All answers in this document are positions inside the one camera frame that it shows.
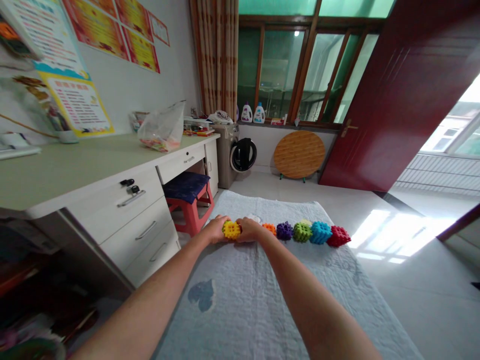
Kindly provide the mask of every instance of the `stool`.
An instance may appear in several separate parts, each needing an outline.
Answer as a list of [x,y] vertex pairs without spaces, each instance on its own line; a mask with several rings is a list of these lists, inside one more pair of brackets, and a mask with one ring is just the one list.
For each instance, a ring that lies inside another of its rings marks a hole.
[[[207,222],[215,206],[209,180],[210,176],[185,171],[163,186],[170,212],[180,207],[185,217],[185,225],[175,224],[177,231],[194,237]],[[210,204],[202,218],[199,218],[198,201]]]

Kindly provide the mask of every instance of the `forearm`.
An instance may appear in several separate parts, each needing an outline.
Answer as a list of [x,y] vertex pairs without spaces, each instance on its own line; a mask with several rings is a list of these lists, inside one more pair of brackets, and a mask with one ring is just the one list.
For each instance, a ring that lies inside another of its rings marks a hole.
[[273,235],[258,239],[312,359],[376,359],[377,350],[355,319]]
[[199,233],[144,282],[72,357],[150,359],[200,253],[209,244]]

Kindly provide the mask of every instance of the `window frame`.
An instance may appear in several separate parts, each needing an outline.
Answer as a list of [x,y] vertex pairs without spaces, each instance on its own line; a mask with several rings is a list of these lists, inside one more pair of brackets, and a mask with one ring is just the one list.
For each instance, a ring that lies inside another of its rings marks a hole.
[[446,158],[480,160],[480,155],[469,155],[456,153],[456,151],[470,138],[470,136],[480,127],[480,112],[465,126],[465,128],[452,140],[444,151],[422,151],[422,155],[433,155]]
[[[256,76],[256,89],[255,89],[255,106],[259,103],[260,95],[260,77],[262,69],[262,59],[265,41],[265,31],[304,31],[303,43],[300,51],[300,57],[298,60],[298,66],[295,74],[295,82],[292,90],[292,97],[290,101],[290,107],[288,110],[286,124],[293,125],[296,116],[300,109],[302,102],[302,96],[305,87],[305,81],[307,79],[307,72],[310,66],[313,48],[315,45],[315,39],[317,34],[345,34],[340,52],[336,59],[333,72],[328,83],[325,98],[323,99],[321,110],[318,119],[313,121],[300,121],[298,126],[319,128],[319,129],[331,129],[339,131],[343,124],[335,123],[337,112],[340,108],[342,98],[345,94],[345,90],[350,81],[350,77],[354,71],[355,64],[357,63],[360,51],[364,45],[365,39],[368,34],[379,34],[387,21],[387,18],[374,18],[374,17],[330,17],[319,16],[320,6],[322,0],[317,0],[315,5],[315,12],[312,16],[282,16],[282,15],[239,15],[239,28],[258,28],[260,29],[260,45],[258,49],[258,63],[257,63],[257,76]],[[332,93],[332,86],[335,77],[338,74],[342,56],[349,37],[351,35],[360,35],[360,39],[355,50],[355,54],[352,58],[351,64],[346,73],[345,79],[341,85],[341,90],[338,98],[335,101],[332,116],[329,122],[321,122],[326,105]],[[265,123],[270,124],[271,118],[266,118]]]

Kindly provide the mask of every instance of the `door handle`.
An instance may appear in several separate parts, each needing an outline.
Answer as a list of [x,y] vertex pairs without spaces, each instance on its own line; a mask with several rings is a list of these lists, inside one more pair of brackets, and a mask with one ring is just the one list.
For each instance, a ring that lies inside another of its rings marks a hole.
[[129,198],[127,201],[122,202],[121,204],[118,204],[117,206],[119,208],[123,208],[124,206],[127,206],[128,204],[133,203],[135,200],[137,200],[139,197],[145,195],[147,192],[145,190],[140,191],[136,195],[133,195],[131,198]]
[[351,123],[352,123],[352,119],[348,119],[346,121],[346,126],[343,128],[343,131],[341,132],[341,135],[340,135],[341,138],[344,138],[347,135],[347,131],[349,131],[349,129],[358,129],[359,128],[358,126],[351,126],[350,125]]
[[135,240],[140,240],[146,237],[147,234],[150,232],[150,230],[152,230],[156,224],[157,224],[157,221],[152,222],[151,225],[147,227],[146,230],[140,234],[140,236],[135,238]]

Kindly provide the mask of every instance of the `white bottle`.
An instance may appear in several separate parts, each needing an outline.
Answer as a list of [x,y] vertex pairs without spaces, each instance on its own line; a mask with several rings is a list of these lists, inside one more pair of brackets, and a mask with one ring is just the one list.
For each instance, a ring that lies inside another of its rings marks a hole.
[[253,116],[253,122],[257,124],[263,124],[265,122],[265,111],[262,107],[262,103],[259,102],[255,109],[255,115]]
[[252,114],[252,108],[249,105],[249,102],[247,101],[245,106],[243,107],[243,110],[241,111],[241,120],[244,123],[251,123],[253,119],[253,114]]

